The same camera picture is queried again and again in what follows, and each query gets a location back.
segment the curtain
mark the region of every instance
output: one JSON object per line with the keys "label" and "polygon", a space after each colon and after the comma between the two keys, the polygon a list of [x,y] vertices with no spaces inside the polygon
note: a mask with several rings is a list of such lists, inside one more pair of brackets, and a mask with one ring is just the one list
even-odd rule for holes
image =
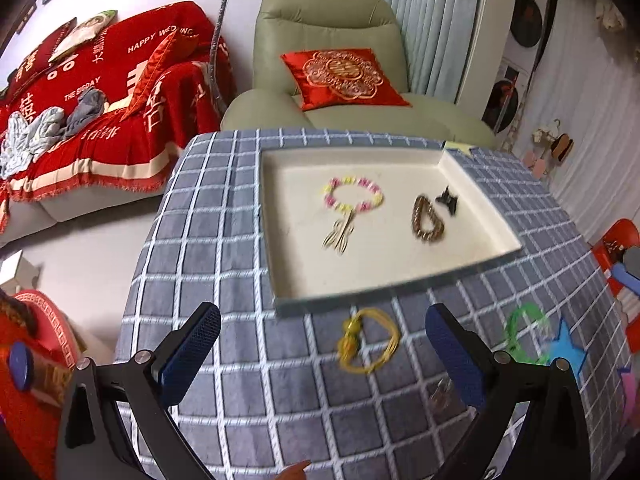
{"label": "curtain", "polygon": [[518,139],[561,120],[573,151],[556,168],[550,192],[581,234],[594,243],[640,206],[640,70],[625,32],[601,30],[596,0],[558,0],[546,51],[530,88]]}
{"label": "curtain", "polygon": [[411,92],[453,102],[478,0],[386,0],[404,38]]}

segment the blue gripper pad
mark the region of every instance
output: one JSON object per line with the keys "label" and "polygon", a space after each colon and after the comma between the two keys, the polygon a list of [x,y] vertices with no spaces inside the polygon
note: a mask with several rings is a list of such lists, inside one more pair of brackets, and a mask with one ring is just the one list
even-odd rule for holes
{"label": "blue gripper pad", "polygon": [[184,337],[160,372],[158,382],[162,386],[160,399],[164,407],[182,402],[209,350],[218,339],[221,325],[219,309],[209,304],[206,314]]}
{"label": "blue gripper pad", "polygon": [[462,401],[480,410],[486,400],[482,372],[433,305],[427,309],[424,328]]}

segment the blue checkered tablecloth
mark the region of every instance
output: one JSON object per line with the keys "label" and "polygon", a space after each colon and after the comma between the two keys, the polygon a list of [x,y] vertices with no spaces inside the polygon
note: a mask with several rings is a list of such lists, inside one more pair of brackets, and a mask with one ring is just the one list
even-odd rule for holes
{"label": "blue checkered tablecloth", "polygon": [[[452,154],[511,223],[524,243],[506,264],[455,283],[375,306],[401,329],[393,360],[370,376],[343,373],[336,343],[348,310],[277,319],[272,306],[259,215],[258,154],[313,146],[413,146],[442,143],[384,134],[327,130],[219,132],[194,138],[167,185],[130,288],[116,359],[153,349],[201,301],[220,306],[219,341],[184,401],[171,414],[213,476],[272,478],[312,460],[310,480],[428,478],[473,417],[454,396],[443,412],[429,396],[445,371],[424,332],[424,313],[445,303],[493,350],[523,303],[561,317],[588,354],[578,386],[590,432],[593,478],[609,461],[620,427],[623,391],[617,368],[630,352],[614,298],[567,214],[511,155],[475,149]],[[365,305],[354,306],[352,310]],[[533,325],[518,338],[541,354]],[[363,360],[375,360],[386,333],[365,323]],[[524,420],[518,405],[492,461],[506,462]],[[145,469],[162,478],[130,411],[122,408]]]}

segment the round black decoration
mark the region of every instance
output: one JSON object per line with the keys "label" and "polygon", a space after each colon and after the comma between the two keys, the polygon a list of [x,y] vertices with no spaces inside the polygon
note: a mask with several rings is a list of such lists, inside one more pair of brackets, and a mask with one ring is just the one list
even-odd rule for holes
{"label": "round black decoration", "polygon": [[[495,123],[498,122],[498,117],[500,117],[500,110],[502,110],[502,106],[509,95],[511,90],[511,81],[507,79],[503,79],[502,81],[498,81],[494,84],[494,88],[491,90],[491,95],[489,96],[489,102],[486,104],[486,108],[484,110],[484,115],[482,116],[482,120],[491,128],[492,130],[495,127]],[[496,133],[503,131],[513,118],[516,116],[516,112],[518,111],[518,90],[516,88],[513,89],[513,94],[511,95],[511,99],[509,100],[509,104],[507,105],[507,109],[504,113],[504,117],[502,118],[502,122],[500,123],[500,127]]]}
{"label": "round black decoration", "polygon": [[522,46],[530,48],[538,44],[542,37],[542,15],[535,0],[516,0],[511,33]]}

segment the red cushion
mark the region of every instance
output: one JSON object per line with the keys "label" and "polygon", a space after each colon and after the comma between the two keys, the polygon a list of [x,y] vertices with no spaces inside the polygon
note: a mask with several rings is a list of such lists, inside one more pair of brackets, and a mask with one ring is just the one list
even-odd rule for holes
{"label": "red cushion", "polygon": [[122,120],[141,110],[162,73],[193,54],[197,46],[197,34],[195,36],[185,36],[175,30],[164,38],[146,62],[145,69],[136,83],[131,102],[122,116]]}
{"label": "red cushion", "polygon": [[305,50],[280,56],[302,93],[302,110],[331,105],[411,106],[386,78],[370,48]]}
{"label": "red cushion", "polygon": [[38,45],[36,50],[24,58],[24,61],[18,67],[18,72],[15,73],[9,83],[9,89],[5,96],[7,102],[13,101],[27,85],[51,66],[49,63],[51,54],[53,54],[56,47],[75,26],[75,18],[61,25],[49,34],[45,40]]}

